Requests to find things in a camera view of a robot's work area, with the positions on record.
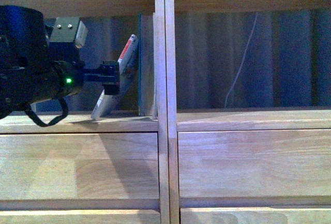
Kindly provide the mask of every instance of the wooden cabinet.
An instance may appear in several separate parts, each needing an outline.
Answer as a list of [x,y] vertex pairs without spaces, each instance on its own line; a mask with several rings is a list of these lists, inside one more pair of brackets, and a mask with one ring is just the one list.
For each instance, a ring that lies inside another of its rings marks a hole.
[[[330,0],[0,4],[34,8],[46,18],[155,12],[159,114],[158,121],[119,116],[98,122],[78,114],[47,129],[25,117],[1,120],[0,206],[7,212],[0,221],[177,224],[182,208],[182,223],[282,223],[285,217],[289,223],[327,223],[330,111],[177,113],[174,13],[315,9],[329,7]],[[298,204],[318,207],[286,208]],[[262,209],[271,205],[277,208]],[[273,221],[278,216],[280,222]]]
[[157,122],[142,118],[1,120],[0,222],[160,223]]

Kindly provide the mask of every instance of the book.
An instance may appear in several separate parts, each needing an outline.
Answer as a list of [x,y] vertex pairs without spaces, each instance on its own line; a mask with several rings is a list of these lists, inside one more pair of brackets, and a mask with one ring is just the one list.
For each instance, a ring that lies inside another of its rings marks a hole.
[[103,90],[92,111],[92,119],[97,120],[118,108],[121,99],[133,83],[134,74],[137,70],[138,64],[138,47],[139,40],[136,35],[132,34],[117,60],[119,63],[120,75],[119,93],[114,96],[105,95]]

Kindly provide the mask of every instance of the drawer front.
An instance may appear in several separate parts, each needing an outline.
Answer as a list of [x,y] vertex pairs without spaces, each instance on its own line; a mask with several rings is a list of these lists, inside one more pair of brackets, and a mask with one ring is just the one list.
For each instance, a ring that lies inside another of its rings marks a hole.
[[330,208],[183,208],[181,224],[329,224]]
[[331,196],[331,130],[180,132],[183,198]]
[[6,211],[6,224],[158,224],[160,214],[152,210]]
[[0,200],[158,199],[156,133],[1,135]]

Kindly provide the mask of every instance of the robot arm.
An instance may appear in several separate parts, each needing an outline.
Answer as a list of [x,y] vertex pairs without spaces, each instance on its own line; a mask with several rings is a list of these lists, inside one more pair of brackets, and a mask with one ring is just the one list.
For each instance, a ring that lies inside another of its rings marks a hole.
[[[25,111],[39,126],[55,125],[68,115],[63,97],[77,94],[87,81],[102,82],[106,94],[118,94],[117,62],[85,69],[80,60],[86,35],[79,18],[57,18],[54,27],[45,27],[37,10],[0,6],[0,118]],[[50,99],[60,101],[63,114],[45,124],[30,104]]]

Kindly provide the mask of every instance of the white cable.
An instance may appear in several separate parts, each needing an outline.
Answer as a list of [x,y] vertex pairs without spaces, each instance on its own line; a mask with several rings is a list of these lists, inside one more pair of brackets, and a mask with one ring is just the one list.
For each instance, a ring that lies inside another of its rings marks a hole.
[[240,67],[239,67],[239,70],[238,70],[238,72],[237,72],[237,75],[236,75],[236,77],[235,77],[235,79],[234,79],[234,81],[233,81],[233,83],[232,83],[232,85],[231,85],[231,87],[230,87],[230,89],[229,89],[229,92],[227,93],[227,96],[226,96],[226,98],[225,98],[225,103],[224,103],[224,108],[225,108],[225,109],[227,108],[227,105],[228,105],[228,98],[229,98],[229,95],[230,95],[231,91],[233,90],[234,85],[236,84],[236,82],[237,82],[237,80],[238,80],[238,77],[239,77],[239,75],[240,75],[240,72],[241,72],[241,70],[242,70],[242,68],[243,68],[243,64],[244,64],[244,61],[245,61],[245,58],[246,58],[246,53],[247,53],[247,50],[248,50],[248,46],[249,46],[249,44],[250,44],[250,40],[251,40],[251,38],[252,38],[252,36],[253,36],[254,30],[255,30],[255,26],[256,26],[256,24],[257,24],[257,19],[258,19],[258,12],[256,12],[256,14],[255,14],[255,20],[254,20],[254,23],[253,23],[252,31],[250,32],[250,35],[249,35],[249,38],[248,38],[248,41],[247,41],[247,44],[246,44],[246,48],[245,48],[245,51],[244,51],[244,55],[243,55],[243,59],[242,59],[242,63],[240,64]]

